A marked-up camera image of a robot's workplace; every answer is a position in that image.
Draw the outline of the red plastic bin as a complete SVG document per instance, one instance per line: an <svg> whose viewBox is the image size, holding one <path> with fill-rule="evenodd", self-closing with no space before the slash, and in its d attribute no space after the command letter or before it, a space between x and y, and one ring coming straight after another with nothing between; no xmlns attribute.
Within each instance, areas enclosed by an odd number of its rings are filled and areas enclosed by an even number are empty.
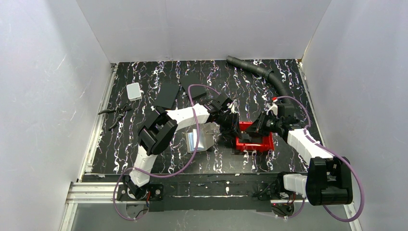
<svg viewBox="0 0 408 231"><path fill-rule="evenodd" d="M243 139L236 137L235 149L241 153L244 151L266 152L269 150L275 150L272 132L270 132L268 136L255 138L243 133L251 124L252 122L239 122L239 128L242 132Z"/></svg>

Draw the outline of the grey leather card holder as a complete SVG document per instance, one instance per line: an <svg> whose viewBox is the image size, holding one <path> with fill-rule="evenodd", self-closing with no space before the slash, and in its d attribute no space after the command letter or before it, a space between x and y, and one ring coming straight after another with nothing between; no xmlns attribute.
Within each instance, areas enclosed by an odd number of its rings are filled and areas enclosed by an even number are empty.
<svg viewBox="0 0 408 231"><path fill-rule="evenodd" d="M199 126L199 136L194 128L192 132L186 133L187 152L193 153L197 139L198 147L196 152L206 151L215 145L215 136L219 134L219 129L215 123L206 123Z"/></svg>

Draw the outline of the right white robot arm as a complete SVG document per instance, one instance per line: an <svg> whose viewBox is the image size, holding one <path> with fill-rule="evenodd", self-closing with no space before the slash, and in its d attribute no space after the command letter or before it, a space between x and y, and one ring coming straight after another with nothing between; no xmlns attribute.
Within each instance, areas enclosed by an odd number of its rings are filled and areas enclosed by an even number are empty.
<svg viewBox="0 0 408 231"><path fill-rule="evenodd" d="M282 172L270 186L272 192L294 193L312 205L347 205L353 200L351 170L348 161L341 160L319 147L319 142L299 125L294 106L278 103L262 112L244 133L250 138L278 134L294 148L308 165L307 174Z"/></svg>

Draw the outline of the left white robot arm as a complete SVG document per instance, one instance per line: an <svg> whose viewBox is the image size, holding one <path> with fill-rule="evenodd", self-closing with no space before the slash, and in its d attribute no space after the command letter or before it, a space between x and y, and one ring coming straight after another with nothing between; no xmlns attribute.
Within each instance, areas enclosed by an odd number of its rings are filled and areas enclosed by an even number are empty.
<svg viewBox="0 0 408 231"><path fill-rule="evenodd" d="M186 127L208 123L219 125L219 131L231 137L241 136L237 103L225 95L178 110L157 107L138 130L138 154L133 168L122 178L128 194L135 199L147 195L151 170L159 154L167 149L175 133Z"/></svg>

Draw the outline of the black flat box right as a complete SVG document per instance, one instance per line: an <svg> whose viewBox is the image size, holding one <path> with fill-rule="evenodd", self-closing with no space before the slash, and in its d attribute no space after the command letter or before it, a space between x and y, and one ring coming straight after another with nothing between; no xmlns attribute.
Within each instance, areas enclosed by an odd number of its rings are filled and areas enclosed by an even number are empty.
<svg viewBox="0 0 408 231"><path fill-rule="evenodd" d="M188 87L192 84L201 84L200 79L197 76L184 76L180 78L180 84L184 91L191 96L193 100L197 100L207 95L207 92L204 87L193 86L190 88L190 93L188 93Z"/></svg>

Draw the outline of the black flat box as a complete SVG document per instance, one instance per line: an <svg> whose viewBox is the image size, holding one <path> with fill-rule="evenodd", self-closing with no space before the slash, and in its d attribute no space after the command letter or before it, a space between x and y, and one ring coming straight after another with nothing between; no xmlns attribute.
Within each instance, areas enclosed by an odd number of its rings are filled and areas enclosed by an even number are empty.
<svg viewBox="0 0 408 231"><path fill-rule="evenodd" d="M180 84L184 91L191 96L193 100L197 100L207 95L207 92L204 87L193 86L190 88L190 93L188 93L188 87L192 84L201 84L200 79L197 76L184 76L180 78Z"/></svg>
<svg viewBox="0 0 408 231"><path fill-rule="evenodd" d="M153 103L155 107L162 107L171 110L179 92L179 85L165 82L161 85L160 91Z"/></svg>

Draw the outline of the black flat box left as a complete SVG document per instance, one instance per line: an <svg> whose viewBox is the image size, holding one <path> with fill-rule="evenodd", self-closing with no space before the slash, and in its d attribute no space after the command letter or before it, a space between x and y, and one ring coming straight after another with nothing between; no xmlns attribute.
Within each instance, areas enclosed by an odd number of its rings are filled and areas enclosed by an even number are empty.
<svg viewBox="0 0 408 231"><path fill-rule="evenodd" d="M179 85L165 82L161 85L160 91L153 103L155 107L162 107L171 110L179 92Z"/></svg>

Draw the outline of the white square box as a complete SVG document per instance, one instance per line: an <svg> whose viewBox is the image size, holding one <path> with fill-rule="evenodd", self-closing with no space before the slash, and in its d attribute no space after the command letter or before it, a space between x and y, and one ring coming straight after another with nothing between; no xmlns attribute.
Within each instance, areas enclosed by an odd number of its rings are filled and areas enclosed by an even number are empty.
<svg viewBox="0 0 408 231"><path fill-rule="evenodd" d="M142 98L142 92L140 90L139 83L132 83L126 86L127 97L129 101L137 101Z"/></svg>

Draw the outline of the black pliers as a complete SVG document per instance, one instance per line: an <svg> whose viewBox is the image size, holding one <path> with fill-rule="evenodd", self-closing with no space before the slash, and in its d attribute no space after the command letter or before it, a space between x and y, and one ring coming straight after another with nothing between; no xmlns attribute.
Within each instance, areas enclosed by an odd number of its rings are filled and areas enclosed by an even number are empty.
<svg viewBox="0 0 408 231"><path fill-rule="evenodd" d="M114 115L114 122L108 128L108 130L111 131L118 126L121 119L124 118L126 112L130 110L132 110L132 107L126 103L123 106L117 105L114 108L108 108L108 109L101 110L98 112L98 115L102 115L102 114L113 114Z"/></svg>

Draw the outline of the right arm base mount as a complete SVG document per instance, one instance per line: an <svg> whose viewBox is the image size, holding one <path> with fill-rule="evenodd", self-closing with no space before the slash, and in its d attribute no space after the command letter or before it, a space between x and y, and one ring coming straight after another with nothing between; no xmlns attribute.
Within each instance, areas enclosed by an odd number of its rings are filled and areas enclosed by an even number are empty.
<svg viewBox="0 0 408 231"><path fill-rule="evenodd" d="M282 191L277 186L277 183L270 183L266 185L261 183L257 185L257 191L253 193L252 197L260 201L270 201L273 199L282 199L285 200L285 203L273 203L272 211L275 213L275 217L288 220L289 218L294 218L298 216L306 204L306 198L302 195L298 195L295 192ZM298 209L295 209L296 199L302 199L301 205Z"/></svg>

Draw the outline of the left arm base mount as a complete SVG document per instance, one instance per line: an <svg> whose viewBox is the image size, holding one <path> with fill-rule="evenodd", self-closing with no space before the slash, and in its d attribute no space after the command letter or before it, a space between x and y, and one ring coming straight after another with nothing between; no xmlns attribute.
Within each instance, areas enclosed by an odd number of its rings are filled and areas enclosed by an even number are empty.
<svg viewBox="0 0 408 231"><path fill-rule="evenodd" d="M162 184L146 184L141 188L120 184L115 198L118 201L161 201L163 196Z"/></svg>

